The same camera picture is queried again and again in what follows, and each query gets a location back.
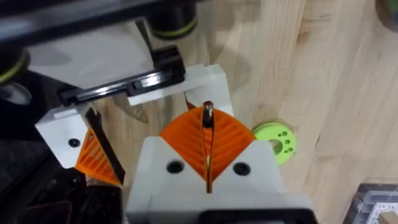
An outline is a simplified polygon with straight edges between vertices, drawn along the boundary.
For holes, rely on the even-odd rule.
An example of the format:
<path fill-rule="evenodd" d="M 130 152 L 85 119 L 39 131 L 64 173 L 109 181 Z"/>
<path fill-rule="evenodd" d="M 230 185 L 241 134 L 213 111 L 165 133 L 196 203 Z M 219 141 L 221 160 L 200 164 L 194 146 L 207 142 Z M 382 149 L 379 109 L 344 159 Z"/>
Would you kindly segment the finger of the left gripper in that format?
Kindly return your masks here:
<path fill-rule="evenodd" d="M 193 106 L 199 107 L 210 101 L 216 109 L 234 115 L 226 74 L 219 65 L 189 67 L 185 84 L 190 85 L 185 96 Z"/>

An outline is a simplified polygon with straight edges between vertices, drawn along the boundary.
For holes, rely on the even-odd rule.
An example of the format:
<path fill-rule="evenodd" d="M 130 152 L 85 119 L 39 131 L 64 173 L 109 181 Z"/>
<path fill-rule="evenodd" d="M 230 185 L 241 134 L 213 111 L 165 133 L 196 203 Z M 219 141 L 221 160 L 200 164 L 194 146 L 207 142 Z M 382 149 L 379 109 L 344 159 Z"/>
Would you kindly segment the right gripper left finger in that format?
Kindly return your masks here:
<path fill-rule="evenodd" d="M 167 165 L 181 162 L 183 171 L 171 174 Z M 205 194 L 203 178 L 161 137 L 145 138 L 130 189 L 128 206 L 145 206 L 153 195 Z"/>

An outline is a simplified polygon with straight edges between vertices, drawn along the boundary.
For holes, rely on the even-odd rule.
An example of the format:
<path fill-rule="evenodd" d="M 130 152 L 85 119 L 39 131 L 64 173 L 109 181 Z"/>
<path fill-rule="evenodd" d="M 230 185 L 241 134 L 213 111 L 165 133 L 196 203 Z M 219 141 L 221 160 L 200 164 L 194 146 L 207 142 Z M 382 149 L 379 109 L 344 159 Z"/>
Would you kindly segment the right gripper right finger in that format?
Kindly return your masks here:
<path fill-rule="evenodd" d="M 237 153 L 211 184 L 214 196 L 264 198 L 284 193 L 274 147 L 270 141 L 260 139 Z"/>

